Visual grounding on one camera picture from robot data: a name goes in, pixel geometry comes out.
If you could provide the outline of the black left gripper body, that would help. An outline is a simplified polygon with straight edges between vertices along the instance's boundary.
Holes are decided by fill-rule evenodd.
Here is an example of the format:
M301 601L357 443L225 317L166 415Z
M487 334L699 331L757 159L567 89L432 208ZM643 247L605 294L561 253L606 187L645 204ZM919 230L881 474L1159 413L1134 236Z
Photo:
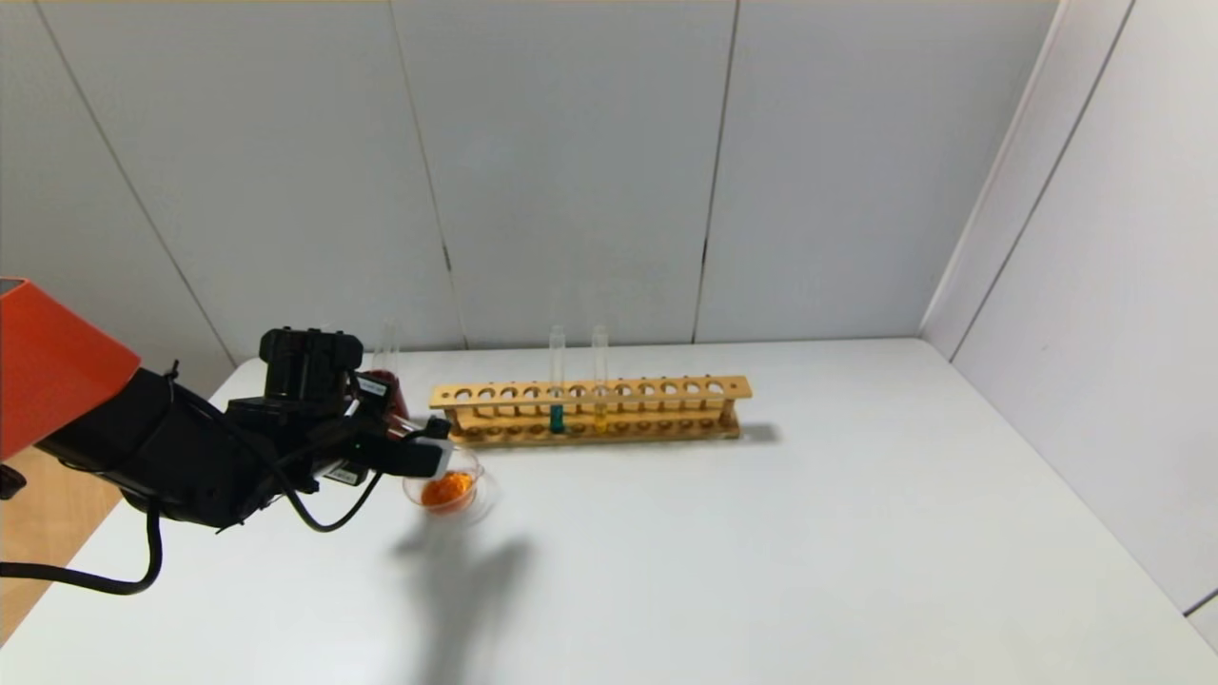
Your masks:
M393 417L393 375L389 372L356 372L351 385L352 399L357 406L350 411L356 418L380 421L382 433L386 433ZM357 486L369 477L371 467L359 460L336 460L324 477L340 484Z

